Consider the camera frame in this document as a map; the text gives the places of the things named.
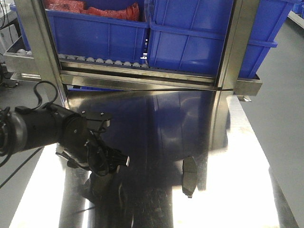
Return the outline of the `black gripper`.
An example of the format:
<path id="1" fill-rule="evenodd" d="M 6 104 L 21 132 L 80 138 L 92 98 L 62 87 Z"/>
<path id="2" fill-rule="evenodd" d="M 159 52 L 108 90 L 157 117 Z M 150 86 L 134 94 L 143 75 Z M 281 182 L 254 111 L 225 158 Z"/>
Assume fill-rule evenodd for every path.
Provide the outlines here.
<path id="1" fill-rule="evenodd" d="M 115 173 L 119 166 L 128 167 L 130 157 L 113 150 L 112 161 L 107 157 L 111 150 L 87 128 L 64 130 L 58 137 L 56 155 L 64 158 L 69 168 L 81 168 L 97 176 Z"/>

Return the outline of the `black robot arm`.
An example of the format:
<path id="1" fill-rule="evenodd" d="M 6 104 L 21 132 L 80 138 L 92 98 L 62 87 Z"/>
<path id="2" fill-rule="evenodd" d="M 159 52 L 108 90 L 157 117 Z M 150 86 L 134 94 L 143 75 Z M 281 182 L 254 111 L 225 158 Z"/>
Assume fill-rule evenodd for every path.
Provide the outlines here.
<path id="1" fill-rule="evenodd" d="M 130 158 L 105 144 L 101 134 L 111 115 L 92 119 L 56 104 L 37 109 L 18 106 L 0 112 L 0 155 L 4 165 L 12 155 L 57 143 L 56 153 L 68 167 L 91 171 L 97 176 L 129 166 Z"/>

